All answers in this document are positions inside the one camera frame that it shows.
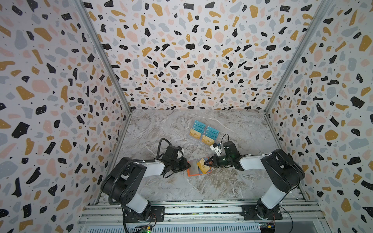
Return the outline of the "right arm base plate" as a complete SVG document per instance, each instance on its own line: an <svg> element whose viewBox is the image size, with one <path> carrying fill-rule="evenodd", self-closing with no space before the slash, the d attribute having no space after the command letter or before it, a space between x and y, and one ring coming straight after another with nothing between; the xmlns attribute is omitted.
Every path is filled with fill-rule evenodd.
<svg viewBox="0 0 373 233"><path fill-rule="evenodd" d="M268 209L264 205L242 205L241 206L241 216L244 220L282 220L283 216L281 214L279 205L275 206L273 209Z"/></svg>

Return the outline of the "orange card wallet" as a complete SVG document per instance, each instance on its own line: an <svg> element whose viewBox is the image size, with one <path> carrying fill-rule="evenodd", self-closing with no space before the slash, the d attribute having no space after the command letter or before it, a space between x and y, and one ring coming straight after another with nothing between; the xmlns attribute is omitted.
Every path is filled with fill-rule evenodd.
<svg viewBox="0 0 373 233"><path fill-rule="evenodd" d="M188 161L188 163L190 164L190 167L187 169L187 176L188 177L193 177L193 176L200 176L202 174L200 174L200 171L199 171L199 168L197 166L197 162L199 160L201 160L202 158L200 159L193 159L193 160L190 160Z"/></svg>

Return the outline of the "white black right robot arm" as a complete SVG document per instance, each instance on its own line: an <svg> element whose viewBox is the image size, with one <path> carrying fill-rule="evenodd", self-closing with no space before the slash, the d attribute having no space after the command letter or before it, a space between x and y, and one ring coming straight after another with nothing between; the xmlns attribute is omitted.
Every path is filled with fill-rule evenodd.
<svg viewBox="0 0 373 233"><path fill-rule="evenodd" d="M256 210L264 215L277 208L280 202L305 178L304 171L282 149L259 155L242 155L235 143L227 141L210 147L216 152L204 165L212 168L233 167L239 171L264 170L272 184L258 200Z"/></svg>

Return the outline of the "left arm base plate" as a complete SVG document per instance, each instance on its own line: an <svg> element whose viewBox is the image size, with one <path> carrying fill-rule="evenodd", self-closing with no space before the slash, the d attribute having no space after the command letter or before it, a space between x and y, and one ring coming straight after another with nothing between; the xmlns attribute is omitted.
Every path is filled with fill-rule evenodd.
<svg viewBox="0 0 373 233"><path fill-rule="evenodd" d="M123 213L123 220L126 223L141 223L141 222L163 222L165 216L165 206L148 206L141 213L135 210L126 211Z"/></svg>

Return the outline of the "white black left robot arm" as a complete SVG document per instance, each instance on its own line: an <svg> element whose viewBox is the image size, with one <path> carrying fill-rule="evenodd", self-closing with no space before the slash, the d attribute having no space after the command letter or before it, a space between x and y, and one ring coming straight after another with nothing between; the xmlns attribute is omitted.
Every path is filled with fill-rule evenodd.
<svg viewBox="0 0 373 233"><path fill-rule="evenodd" d="M141 218L147 218L151 202L138 193L142 179L149 176L166 179L189 168L184 150L180 146L168 145L165 153L152 160L122 158L102 182L101 191L108 195L110 205L120 205Z"/></svg>

